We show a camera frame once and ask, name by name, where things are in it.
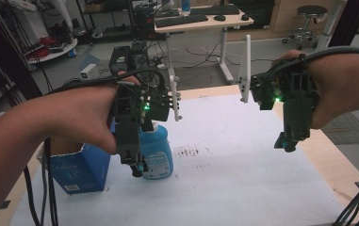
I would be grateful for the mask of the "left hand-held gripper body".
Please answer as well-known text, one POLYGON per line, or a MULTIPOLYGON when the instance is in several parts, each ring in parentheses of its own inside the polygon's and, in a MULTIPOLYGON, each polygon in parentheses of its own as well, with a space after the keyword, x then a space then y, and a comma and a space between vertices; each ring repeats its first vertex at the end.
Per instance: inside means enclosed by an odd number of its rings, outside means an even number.
POLYGON ((113 135, 117 154, 123 165, 141 177, 148 170, 140 149, 140 134, 156 132, 158 121, 166 121, 171 108, 171 97, 164 86, 140 86, 120 82, 117 96, 109 115, 113 119, 113 135))

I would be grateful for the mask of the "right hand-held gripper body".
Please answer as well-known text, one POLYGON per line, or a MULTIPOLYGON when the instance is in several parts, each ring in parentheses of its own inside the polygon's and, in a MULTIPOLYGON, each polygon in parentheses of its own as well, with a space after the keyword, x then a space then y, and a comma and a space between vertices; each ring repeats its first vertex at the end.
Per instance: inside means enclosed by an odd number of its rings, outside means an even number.
POLYGON ((283 104, 284 131, 274 148, 287 153, 294 152, 299 141, 310 137, 312 113, 318 104, 306 63, 306 55, 299 55, 251 77, 250 91, 261 110, 272 110, 278 102, 283 104))

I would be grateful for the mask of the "person's left hand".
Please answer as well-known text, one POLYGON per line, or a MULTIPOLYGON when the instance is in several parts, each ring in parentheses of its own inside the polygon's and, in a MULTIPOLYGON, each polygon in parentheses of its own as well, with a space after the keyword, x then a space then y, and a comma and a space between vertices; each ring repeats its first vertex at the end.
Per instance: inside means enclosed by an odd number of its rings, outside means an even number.
POLYGON ((41 137, 63 137, 115 154, 116 138, 110 132, 107 118, 119 87, 105 84, 41 97, 36 107, 41 116, 41 137))

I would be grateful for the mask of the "person's right hand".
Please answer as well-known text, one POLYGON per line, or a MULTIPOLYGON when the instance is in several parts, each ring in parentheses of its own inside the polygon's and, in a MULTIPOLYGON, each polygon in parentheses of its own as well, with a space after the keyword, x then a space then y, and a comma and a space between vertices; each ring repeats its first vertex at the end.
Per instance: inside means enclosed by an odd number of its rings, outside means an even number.
POLYGON ((312 115, 312 129, 359 110, 359 54, 324 56, 308 63, 306 69, 320 97, 312 115))

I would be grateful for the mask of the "blue liquid bottle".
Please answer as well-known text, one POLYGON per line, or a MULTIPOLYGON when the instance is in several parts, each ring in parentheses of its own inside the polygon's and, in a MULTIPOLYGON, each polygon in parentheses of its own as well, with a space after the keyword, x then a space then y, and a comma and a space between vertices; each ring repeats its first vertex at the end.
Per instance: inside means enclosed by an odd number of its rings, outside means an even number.
POLYGON ((153 122, 153 130, 140 133, 140 150, 148 167, 143 177, 158 180, 169 177, 173 172, 171 147, 167 129, 153 122))

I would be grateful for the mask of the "grey floor mat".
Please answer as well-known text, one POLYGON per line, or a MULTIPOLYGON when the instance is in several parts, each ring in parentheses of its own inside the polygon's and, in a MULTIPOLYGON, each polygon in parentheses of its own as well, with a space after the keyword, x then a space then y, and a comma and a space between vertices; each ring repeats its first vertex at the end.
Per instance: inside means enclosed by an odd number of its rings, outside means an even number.
POLYGON ((351 113, 335 118, 321 131, 334 145, 359 144, 359 120, 351 113))

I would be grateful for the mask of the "white-legged wooden desk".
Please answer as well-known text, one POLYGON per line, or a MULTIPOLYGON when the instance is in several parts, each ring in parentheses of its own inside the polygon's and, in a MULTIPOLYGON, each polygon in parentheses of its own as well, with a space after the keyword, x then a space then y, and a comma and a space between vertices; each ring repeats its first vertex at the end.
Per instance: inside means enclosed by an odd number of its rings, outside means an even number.
MULTIPOLYGON (((222 75, 227 82, 234 82, 235 78, 232 76, 225 63, 227 34, 229 28, 247 26, 254 23, 254 20, 251 16, 249 16, 250 19, 248 21, 242 21, 241 16, 243 14, 247 13, 239 10, 238 15, 224 15, 226 17, 226 20, 224 22, 215 21, 214 16, 216 15, 205 15, 208 18, 208 20, 205 22, 181 24, 160 28, 157 28, 155 26, 155 32, 158 34, 164 34, 166 37, 168 53, 168 74, 176 76, 172 59, 172 50, 174 48, 212 43, 220 45, 220 56, 217 63, 220 67, 222 75)), ((191 14, 184 13, 182 10, 180 10, 179 15, 173 17, 187 15, 191 14)), ((155 21, 167 18, 172 17, 157 18, 155 19, 155 21)))

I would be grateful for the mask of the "blue cardboard box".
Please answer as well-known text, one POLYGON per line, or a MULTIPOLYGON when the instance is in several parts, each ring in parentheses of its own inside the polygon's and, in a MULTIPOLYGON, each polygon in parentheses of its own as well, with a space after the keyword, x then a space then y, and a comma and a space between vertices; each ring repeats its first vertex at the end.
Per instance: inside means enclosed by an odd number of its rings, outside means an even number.
POLYGON ((58 137, 50 139, 53 178, 67 194, 103 191, 110 155, 99 148, 58 137))

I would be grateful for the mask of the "small white box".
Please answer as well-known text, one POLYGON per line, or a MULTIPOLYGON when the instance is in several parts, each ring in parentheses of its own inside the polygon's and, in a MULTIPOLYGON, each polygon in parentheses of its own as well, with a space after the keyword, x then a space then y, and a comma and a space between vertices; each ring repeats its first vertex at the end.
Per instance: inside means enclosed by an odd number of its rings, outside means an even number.
POLYGON ((89 80, 97 78, 100 73, 96 64, 89 64, 80 72, 80 75, 82 80, 89 80))

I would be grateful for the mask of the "black equipment box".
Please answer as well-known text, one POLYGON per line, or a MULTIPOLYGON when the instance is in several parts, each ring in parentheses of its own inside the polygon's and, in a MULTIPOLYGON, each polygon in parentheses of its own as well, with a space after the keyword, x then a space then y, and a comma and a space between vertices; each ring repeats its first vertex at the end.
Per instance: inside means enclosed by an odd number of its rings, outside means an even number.
POLYGON ((127 72, 130 68, 130 47, 115 47, 111 54, 108 66, 112 74, 118 74, 121 71, 127 72))

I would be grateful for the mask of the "black keyboard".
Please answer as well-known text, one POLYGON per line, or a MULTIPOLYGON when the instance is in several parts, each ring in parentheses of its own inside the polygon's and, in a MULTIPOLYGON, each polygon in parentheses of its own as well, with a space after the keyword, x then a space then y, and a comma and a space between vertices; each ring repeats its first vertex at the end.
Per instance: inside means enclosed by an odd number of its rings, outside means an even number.
POLYGON ((239 8, 235 5, 215 5, 206 8, 192 8, 191 15, 238 15, 239 8))
POLYGON ((161 19, 155 21, 155 26, 157 28, 181 25, 181 24, 193 24, 199 22, 205 22, 208 18, 205 15, 187 15, 187 16, 179 16, 172 17, 167 19, 161 19))

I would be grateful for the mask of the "black round stool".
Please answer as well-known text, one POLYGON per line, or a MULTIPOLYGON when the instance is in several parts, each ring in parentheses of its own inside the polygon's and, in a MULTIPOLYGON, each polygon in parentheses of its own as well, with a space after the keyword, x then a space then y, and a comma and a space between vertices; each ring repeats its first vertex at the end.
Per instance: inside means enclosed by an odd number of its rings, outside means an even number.
POLYGON ((302 27, 292 30, 286 38, 282 39, 282 44, 288 43, 290 40, 296 40, 296 49, 301 50, 305 40, 312 42, 312 47, 318 46, 318 33, 310 29, 310 23, 320 23, 327 15, 328 9, 322 6, 307 5, 297 8, 297 14, 304 18, 302 27))

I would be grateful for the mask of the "black computer tower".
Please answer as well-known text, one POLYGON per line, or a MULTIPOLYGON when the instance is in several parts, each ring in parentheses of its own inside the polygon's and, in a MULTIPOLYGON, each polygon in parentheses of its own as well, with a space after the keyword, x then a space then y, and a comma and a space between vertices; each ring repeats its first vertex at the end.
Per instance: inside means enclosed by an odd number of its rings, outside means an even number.
POLYGON ((141 5, 133 8, 135 34, 139 40, 153 40, 155 38, 155 11, 141 5))

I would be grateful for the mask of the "round white table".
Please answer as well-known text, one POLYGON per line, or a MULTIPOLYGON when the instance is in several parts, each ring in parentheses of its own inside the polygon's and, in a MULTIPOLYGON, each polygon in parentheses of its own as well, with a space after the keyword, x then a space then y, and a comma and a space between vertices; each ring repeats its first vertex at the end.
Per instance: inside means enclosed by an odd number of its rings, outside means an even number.
POLYGON ((57 57, 73 56, 74 48, 76 47, 77 43, 78 43, 77 39, 72 39, 72 42, 70 44, 65 44, 63 49, 59 52, 52 52, 51 50, 48 50, 46 47, 42 47, 41 49, 32 51, 25 58, 29 64, 37 64, 57 57))

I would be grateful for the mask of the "red bundle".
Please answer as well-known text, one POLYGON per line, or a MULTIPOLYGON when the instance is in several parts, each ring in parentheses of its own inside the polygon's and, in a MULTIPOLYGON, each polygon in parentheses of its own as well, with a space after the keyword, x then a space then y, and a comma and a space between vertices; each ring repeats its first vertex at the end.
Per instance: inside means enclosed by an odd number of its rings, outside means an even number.
POLYGON ((39 39, 39 43, 48 48, 61 47, 63 43, 54 37, 42 37, 39 39))

